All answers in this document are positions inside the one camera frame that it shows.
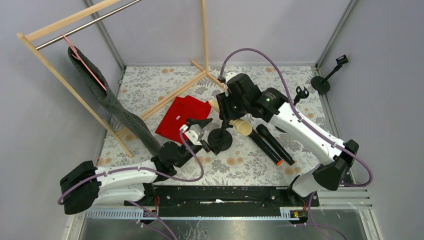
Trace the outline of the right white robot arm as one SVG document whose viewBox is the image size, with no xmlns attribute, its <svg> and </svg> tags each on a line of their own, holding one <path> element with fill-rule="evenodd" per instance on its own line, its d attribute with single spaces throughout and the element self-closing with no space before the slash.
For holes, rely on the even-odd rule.
<svg viewBox="0 0 424 240">
<path fill-rule="evenodd" d="M 343 141 L 326 132 L 293 108 L 282 92 L 273 87 L 261 91 L 245 73 L 230 72 L 219 80 L 227 86 L 226 93 L 216 96 L 219 117 L 225 123 L 250 114 L 288 133 L 318 159 L 314 169 L 292 181 L 292 192 L 307 197 L 315 191 L 338 189 L 353 165 L 357 142 Z"/>
</svg>

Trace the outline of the beige microphone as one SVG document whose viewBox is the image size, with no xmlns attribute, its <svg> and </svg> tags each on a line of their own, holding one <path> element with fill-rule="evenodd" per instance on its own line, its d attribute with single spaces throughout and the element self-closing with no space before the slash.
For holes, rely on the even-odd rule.
<svg viewBox="0 0 424 240">
<path fill-rule="evenodd" d="M 207 102 L 211 106 L 211 108 L 214 109 L 217 113 L 220 112 L 219 104 L 215 99 L 210 99 Z M 236 120 L 230 120 L 229 123 L 235 128 L 238 133 L 243 136 L 249 136 L 253 132 L 252 125 L 241 118 Z"/>
</svg>

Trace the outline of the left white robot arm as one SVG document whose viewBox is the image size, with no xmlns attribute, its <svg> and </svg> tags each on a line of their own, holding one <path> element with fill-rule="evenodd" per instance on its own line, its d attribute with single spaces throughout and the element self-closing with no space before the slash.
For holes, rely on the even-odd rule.
<svg viewBox="0 0 424 240">
<path fill-rule="evenodd" d="M 198 159 L 197 153 L 211 151 L 203 140 L 204 128 L 212 118 L 192 119 L 180 127 L 182 144 L 173 141 L 164 143 L 158 154 L 140 163 L 100 167 L 92 161 L 83 161 L 60 181 L 61 196 L 57 203 L 63 206 L 66 215 L 74 215 L 102 204 L 138 202 L 154 198 L 153 183 L 176 177 L 177 169 L 190 159 Z"/>
</svg>

